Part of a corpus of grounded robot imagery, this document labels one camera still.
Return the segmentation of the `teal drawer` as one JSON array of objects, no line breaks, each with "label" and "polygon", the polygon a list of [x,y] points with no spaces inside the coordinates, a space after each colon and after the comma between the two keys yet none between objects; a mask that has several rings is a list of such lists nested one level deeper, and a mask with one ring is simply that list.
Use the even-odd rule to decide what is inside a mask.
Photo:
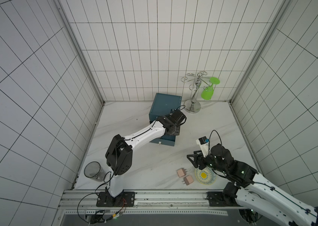
[{"label": "teal drawer", "polygon": [[176,137],[173,135],[163,135],[162,137],[153,139],[150,142],[154,144],[174,147],[176,142]]}]

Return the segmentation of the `pink plug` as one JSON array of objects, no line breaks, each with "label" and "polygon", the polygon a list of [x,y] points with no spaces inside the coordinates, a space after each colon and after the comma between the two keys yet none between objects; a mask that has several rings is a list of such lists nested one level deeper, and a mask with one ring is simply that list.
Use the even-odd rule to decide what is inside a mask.
[{"label": "pink plug", "polygon": [[180,168],[180,169],[178,169],[177,171],[177,175],[178,175],[178,177],[179,178],[183,178],[183,177],[185,177],[186,176],[186,170],[184,169],[184,168]]},{"label": "pink plug", "polygon": [[194,179],[191,175],[187,175],[187,176],[183,177],[183,183],[185,185],[188,186],[188,185],[192,184],[193,182],[194,182]]}]

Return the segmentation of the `teal drawer cabinet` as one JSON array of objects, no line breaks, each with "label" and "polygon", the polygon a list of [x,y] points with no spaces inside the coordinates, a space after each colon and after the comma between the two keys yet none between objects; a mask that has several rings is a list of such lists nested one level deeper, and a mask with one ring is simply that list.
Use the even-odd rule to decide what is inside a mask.
[{"label": "teal drawer cabinet", "polygon": [[152,123],[157,117],[168,115],[173,109],[177,109],[182,102],[181,96],[156,93],[149,112],[149,121]]}]

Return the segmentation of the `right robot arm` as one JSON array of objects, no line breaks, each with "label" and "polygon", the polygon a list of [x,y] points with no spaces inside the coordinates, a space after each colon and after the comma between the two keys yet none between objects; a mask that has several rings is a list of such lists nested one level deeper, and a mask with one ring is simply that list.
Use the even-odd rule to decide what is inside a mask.
[{"label": "right robot arm", "polygon": [[187,159],[197,169],[211,168],[229,183],[222,191],[227,205],[236,203],[281,226],[318,226],[318,207],[292,197],[247,163],[235,160],[221,144],[210,151],[195,151]]}]

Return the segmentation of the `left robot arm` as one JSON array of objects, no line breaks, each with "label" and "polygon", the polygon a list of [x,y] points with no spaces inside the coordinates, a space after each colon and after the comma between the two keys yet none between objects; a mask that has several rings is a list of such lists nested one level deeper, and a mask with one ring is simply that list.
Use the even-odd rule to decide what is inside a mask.
[{"label": "left robot arm", "polygon": [[138,132],[124,137],[119,134],[113,137],[105,154],[106,163],[112,172],[106,189],[110,197],[116,198],[123,192],[122,175],[132,166],[134,152],[164,135],[178,136],[180,127],[186,119],[184,113],[175,109],[168,115],[157,117],[150,125]]}]

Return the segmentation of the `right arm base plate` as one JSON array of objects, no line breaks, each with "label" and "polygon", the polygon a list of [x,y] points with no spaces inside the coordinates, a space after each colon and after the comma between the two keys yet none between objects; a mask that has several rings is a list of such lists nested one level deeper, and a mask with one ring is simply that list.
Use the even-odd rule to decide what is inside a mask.
[{"label": "right arm base plate", "polygon": [[207,192],[210,207],[234,207],[236,202],[223,192]]}]

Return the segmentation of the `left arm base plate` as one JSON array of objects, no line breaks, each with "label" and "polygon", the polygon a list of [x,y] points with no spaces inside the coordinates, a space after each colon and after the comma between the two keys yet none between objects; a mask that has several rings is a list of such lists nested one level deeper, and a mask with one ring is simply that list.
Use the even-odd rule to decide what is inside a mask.
[{"label": "left arm base plate", "polygon": [[133,207],[135,192],[122,192],[117,197],[112,197],[109,192],[100,192],[97,207]]}]

